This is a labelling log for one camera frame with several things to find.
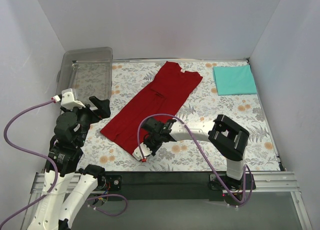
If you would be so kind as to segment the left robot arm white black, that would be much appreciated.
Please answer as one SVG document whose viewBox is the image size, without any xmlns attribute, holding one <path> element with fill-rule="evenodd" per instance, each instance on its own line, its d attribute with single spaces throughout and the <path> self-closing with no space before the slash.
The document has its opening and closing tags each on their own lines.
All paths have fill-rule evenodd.
<svg viewBox="0 0 320 230">
<path fill-rule="evenodd" d="M 44 184 L 41 200 L 28 227 L 30 230 L 69 230 L 90 193 L 106 186 L 104 168 L 88 165 L 81 171 L 81 177 L 67 195 L 67 188 L 75 175 L 82 146 L 86 141 L 91 124 L 111 115 L 110 101 L 91 96 L 89 100 L 96 107 L 62 106 L 58 116 L 54 136 L 50 141 L 49 160 L 45 164 Z"/>
</svg>

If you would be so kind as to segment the red t shirt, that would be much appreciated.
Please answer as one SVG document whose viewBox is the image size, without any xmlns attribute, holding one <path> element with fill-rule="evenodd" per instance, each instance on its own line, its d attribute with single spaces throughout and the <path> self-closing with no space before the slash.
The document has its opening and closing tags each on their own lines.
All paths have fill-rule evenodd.
<svg viewBox="0 0 320 230">
<path fill-rule="evenodd" d="M 153 81 L 113 117 L 100 133 L 127 153 L 133 154 L 138 141 L 142 142 L 147 134 L 147 131 L 141 130 L 137 138 L 141 121 L 153 114 L 176 115 L 202 79 L 198 72 L 182 72 L 178 63 L 167 61 Z"/>
</svg>

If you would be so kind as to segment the clear plastic bin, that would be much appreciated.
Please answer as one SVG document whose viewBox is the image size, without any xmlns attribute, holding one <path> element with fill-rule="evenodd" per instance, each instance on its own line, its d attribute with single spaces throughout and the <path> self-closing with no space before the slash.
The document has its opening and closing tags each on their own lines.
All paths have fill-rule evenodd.
<svg viewBox="0 0 320 230">
<path fill-rule="evenodd" d="M 89 103 L 89 97 L 110 99 L 112 94 L 113 50 L 97 47 L 67 51 L 62 58 L 57 74 L 56 94 L 73 88 L 82 103 Z"/>
</svg>

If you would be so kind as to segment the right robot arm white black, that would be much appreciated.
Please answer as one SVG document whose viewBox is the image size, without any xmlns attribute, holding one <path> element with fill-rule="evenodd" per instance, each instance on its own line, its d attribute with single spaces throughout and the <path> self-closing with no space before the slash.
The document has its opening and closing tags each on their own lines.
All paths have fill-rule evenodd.
<svg viewBox="0 0 320 230">
<path fill-rule="evenodd" d="M 245 152 L 249 140 L 249 131 L 226 115 L 218 115 L 211 122 L 185 124 L 176 116 L 165 123 L 158 121 L 154 114 L 146 117 L 137 131 L 138 147 L 133 156 L 138 161 L 145 161 L 154 156 L 163 143 L 182 140 L 210 142 L 226 158 L 227 171 L 222 180 L 232 189 L 237 189 L 245 182 Z"/>
</svg>

